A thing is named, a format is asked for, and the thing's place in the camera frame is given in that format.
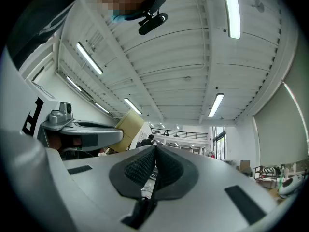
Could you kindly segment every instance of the white ceiling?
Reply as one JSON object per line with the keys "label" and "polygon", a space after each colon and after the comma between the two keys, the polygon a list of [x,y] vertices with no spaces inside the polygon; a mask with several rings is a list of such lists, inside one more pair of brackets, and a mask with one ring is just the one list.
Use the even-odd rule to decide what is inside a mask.
{"label": "white ceiling", "polygon": [[[271,71],[281,38],[281,7],[278,0],[260,0],[265,7],[261,13],[254,7],[256,0],[239,0],[241,37],[235,40],[226,31],[224,0],[209,1],[211,8],[197,0],[198,9],[196,0],[167,0],[160,11],[169,19],[141,36],[137,21],[114,24],[87,0],[78,0],[61,36],[59,71],[117,118],[129,109],[124,102],[128,97],[146,121],[234,121]],[[213,20],[211,30],[207,18]],[[102,75],[85,63],[77,42],[103,69]],[[208,118],[217,93],[225,97]]]}

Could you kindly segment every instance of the ceiling beam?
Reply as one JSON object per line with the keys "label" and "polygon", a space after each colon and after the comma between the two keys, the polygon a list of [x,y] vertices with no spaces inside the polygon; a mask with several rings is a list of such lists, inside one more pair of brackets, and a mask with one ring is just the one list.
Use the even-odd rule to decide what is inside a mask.
{"label": "ceiling beam", "polygon": [[[161,123],[157,118],[151,118],[148,117],[147,119],[145,118],[145,121],[149,121],[151,123]],[[209,120],[203,120],[202,124],[198,123],[197,119],[168,119],[166,118],[164,121],[164,125],[171,124],[171,125],[200,125],[200,126],[235,126],[235,121],[234,120],[217,120],[217,119],[209,119]]]}
{"label": "ceiling beam", "polygon": [[255,98],[238,116],[236,122],[254,116],[264,107],[280,87],[293,63],[298,43],[298,25],[283,3],[281,21],[280,41],[270,72]]}
{"label": "ceiling beam", "polygon": [[21,74],[23,79],[26,79],[28,75],[34,70],[34,68],[38,64],[38,61],[40,62],[42,59],[44,59],[47,55],[49,55],[52,52],[52,50],[49,51],[48,48],[51,47],[56,42],[57,42],[56,38],[52,37],[46,43],[39,45],[39,47],[29,55],[29,57],[26,59],[26,61],[22,64],[22,66],[19,69],[19,73]]}
{"label": "ceiling beam", "polygon": [[45,58],[43,58],[36,66],[35,68],[30,72],[30,74],[27,76],[28,79],[33,79],[34,76],[39,72],[39,70],[44,67],[44,71],[47,71],[50,68],[49,63],[54,63],[53,61],[55,59],[55,53],[50,52]]}
{"label": "ceiling beam", "polygon": [[[59,67],[61,67],[67,74],[70,78],[73,78],[75,79],[76,78],[76,74],[67,66],[67,64],[61,60],[59,62]],[[105,101],[103,101],[98,95],[96,95],[90,88],[88,88],[85,83],[83,83],[81,81],[81,79],[75,79],[74,80],[74,83],[75,84],[78,84],[80,87],[82,87],[87,93],[89,93],[94,99],[95,99],[95,102],[98,103],[99,105],[101,105],[103,108],[105,108],[106,110],[109,110],[110,111],[114,111],[115,109],[112,108],[111,106],[109,106]]]}
{"label": "ceiling beam", "polygon": [[[55,33],[56,39],[62,39],[63,28],[64,28],[65,23],[63,23],[62,26],[56,31]],[[59,54],[60,54],[60,41],[59,40],[57,40],[57,42],[53,45],[53,52],[55,54],[55,67],[56,67],[56,70],[58,70],[58,64],[60,60],[59,59]]]}
{"label": "ceiling beam", "polygon": [[140,92],[143,94],[143,96],[148,100],[151,107],[155,112],[158,113],[159,118],[161,121],[164,121],[163,115],[161,114],[159,108],[157,107],[155,101],[149,94],[148,90],[146,89],[144,83],[140,79],[139,75],[136,73],[134,67],[132,66],[131,62],[127,58],[126,54],[123,52],[120,44],[106,25],[104,19],[101,15],[99,15],[97,12],[93,10],[93,8],[90,8],[88,3],[85,0],[80,0],[81,4],[87,11],[87,14],[91,17],[93,23],[98,28],[99,32],[102,34],[104,38],[106,38],[106,42],[111,48],[111,50],[114,52],[115,56],[121,63],[121,65],[124,67],[124,70],[128,72],[130,77],[133,79],[134,84],[136,85],[137,89],[140,90]]}
{"label": "ceiling beam", "polygon": [[[71,56],[74,58],[74,60],[77,62],[77,64],[82,68],[84,65],[83,60],[78,56],[76,51],[73,49],[73,47],[69,44],[67,40],[61,41],[63,46],[67,49],[67,51],[71,54]],[[116,101],[118,104],[121,104],[123,107],[127,107],[124,102],[119,99],[114,93],[112,93],[102,82],[101,80],[87,67],[85,66],[83,70],[96,82],[96,84],[104,90],[104,92],[109,95],[114,101]]]}
{"label": "ceiling beam", "polygon": [[213,84],[213,78],[212,73],[213,70],[216,69],[217,65],[217,53],[218,53],[218,43],[217,43],[217,26],[215,24],[216,18],[214,14],[214,1],[213,0],[203,0],[205,13],[206,13],[206,20],[208,25],[208,32],[209,32],[209,68],[208,68],[208,75],[207,75],[207,81],[206,81],[206,89],[205,89],[205,96],[204,101],[202,105],[202,112],[199,116],[198,123],[201,124],[203,118],[205,117],[205,114],[207,111],[207,102],[209,101],[209,98],[211,96],[212,91],[212,84]]}
{"label": "ceiling beam", "polygon": [[[77,89],[75,89],[71,84],[69,84],[65,79],[63,79],[62,76],[61,76],[61,74],[59,74],[57,71],[55,72],[55,74],[56,74],[56,76],[58,76],[59,79],[60,79],[62,82],[64,82],[73,92],[75,92],[76,95],[78,95],[81,99],[84,99],[83,95],[82,95],[79,91],[77,91]],[[108,116],[108,117],[112,118],[113,120],[115,120],[115,118],[114,118],[111,114],[108,114],[108,113],[102,111],[102,110],[99,109],[97,106],[95,106],[94,104],[92,104],[90,101],[87,101],[87,100],[85,100],[85,99],[84,99],[84,101],[87,102],[89,105],[95,107],[95,108],[96,108],[97,110],[99,110],[100,112],[102,112],[105,116]]]}

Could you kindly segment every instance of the gray machine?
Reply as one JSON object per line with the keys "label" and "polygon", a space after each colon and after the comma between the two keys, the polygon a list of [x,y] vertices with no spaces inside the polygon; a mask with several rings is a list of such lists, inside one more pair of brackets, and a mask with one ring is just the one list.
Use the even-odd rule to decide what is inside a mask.
{"label": "gray machine", "polygon": [[[5,168],[21,202],[51,231],[239,231],[276,203],[228,164],[168,146],[63,161],[18,132],[1,132]],[[141,196],[155,164],[150,200]]]}
{"label": "gray machine", "polygon": [[38,139],[45,147],[50,147],[48,133],[57,132],[64,137],[73,136],[79,138],[80,145],[70,145],[61,150],[89,152],[118,143],[123,138],[123,131],[114,127],[94,123],[91,121],[74,120],[70,103],[61,102],[59,110],[53,110],[48,120],[40,125]]}

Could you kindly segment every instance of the railing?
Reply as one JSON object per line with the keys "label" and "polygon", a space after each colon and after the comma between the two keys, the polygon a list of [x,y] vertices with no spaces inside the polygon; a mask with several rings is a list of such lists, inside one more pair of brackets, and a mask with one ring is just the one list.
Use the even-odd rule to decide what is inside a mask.
{"label": "railing", "polygon": [[162,135],[162,136],[170,136],[175,138],[188,138],[188,139],[201,139],[207,140],[208,133],[199,133],[199,132],[187,132],[187,131],[178,131],[178,130],[162,130],[150,128],[151,133],[153,135]]}

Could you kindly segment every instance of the white wall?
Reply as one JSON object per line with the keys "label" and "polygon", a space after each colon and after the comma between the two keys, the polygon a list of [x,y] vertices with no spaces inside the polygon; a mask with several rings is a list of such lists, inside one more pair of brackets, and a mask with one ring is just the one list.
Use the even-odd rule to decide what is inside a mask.
{"label": "white wall", "polygon": [[227,156],[228,160],[233,160],[236,165],[240,165],[241,160],[250,160],[250,167],[257,167],[258,144],[253,126],[253,118],[246,118],[240,121],[235,127],[226,127]]}
{"label": "white wall", "polygon": [[116,120],[106,116],[99,109],[79,97],[60,79],[60,77],[56,76],[53,72],[46,73],[46,75],[39,80],[38,84],[54,95],[57,99],[71,103],[75,119],[89,120],[111,126],[115,126],[117,124]]}
{"label": "white wall", "polygon": [[309,124],[309,45],[299,35],[294,61],[285,78],[294,97],[281,85],[269,102],[255,115],[259,133],[261,164],[279,165],[308,158],[305,128],[294,102],[298,102]]}
{"label": "white wall", "polygon": [[135,138],[132,140],[130,149],[135,149],[136,144],[137,144],[137,142],[138,142],[138,140],[140,138],[140,133],[141,132],[145,133],[147,135],[147,138],[151,134],[148,122],[144,122],[144,124],[141,127],[140,131],[136,134]]}
{"label": "white wall", "polygon": [[208,135],[209,135],[209,127],[208,126],[183,126],[183,131],[208,133]]}

